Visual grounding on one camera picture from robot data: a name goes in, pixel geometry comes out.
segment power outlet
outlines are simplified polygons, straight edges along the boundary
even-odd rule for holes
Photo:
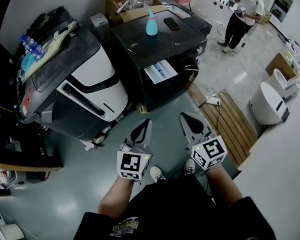
[[[219,98],[213,96],[205,96],[206,103],[219,106],[221,104],[221,100]]]

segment blue spray bottle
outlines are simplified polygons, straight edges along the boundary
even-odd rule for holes
[[[156,34],[158,34],[158,26],[155,20],[155,16],[150,9],[148,10],[148,13],[149,13],[149,20],[146,24],[145,31],[149,36],[155,36]]]

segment sneaker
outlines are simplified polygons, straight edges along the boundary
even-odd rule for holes
[[[235,53],[235,54],[238,54],[241,50],[241,47],[239,46],[236,46],[234,49],[232,49],[232,51]]]
[[[226,43],[225,40],[218,40],[218,44],[221,45],[221,46],[228,46],[228,44]]]
[[[223,51],[225,54],[228,54],[228,53],[230,53],[230,52],[232,51],[232,49],[231,49],[229,46],[227,46],[226,48],[223,48],[222,51]]]
[[[184,164],[184,175],[194,174],[196,169],[195,161],[188,159]]]
[[[152,179],[157,182],[158,180],[165,180],[166,178],[162,175],[162,171],[157,166],[152,166],[150,169],[150,175]]]

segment person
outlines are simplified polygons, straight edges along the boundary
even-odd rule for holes
[[[86,212],[74,240],[82,239],[275,239],[250,197],[243,198],[221,164],[206,172],[212,199],[195,176],[189,159],[184,175],[166,179],[157,166],[155,181],[130,202],[134,181],[118,177],[97,214]]]
[[[234,0],[234,3],[238,3],[238,10],[245,8],[246,15],[239,17],[233,13],[230,17],[225,31],[225,40],[218,41],[219,45],[225,46],[222,51],[226,54],[237,47],[256,21],[261,20],[265,9],[263,0]]]

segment white t-shirt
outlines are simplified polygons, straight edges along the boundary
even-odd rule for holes
[[[238,9],[244,7],[247,14],[250,15],[264,15],[265,3],[263,0],[240,0],[238,3]],[[238,17],[240,20],[245,22],[247,25],[252,26],[255,24],[255,20],[248,17]]]

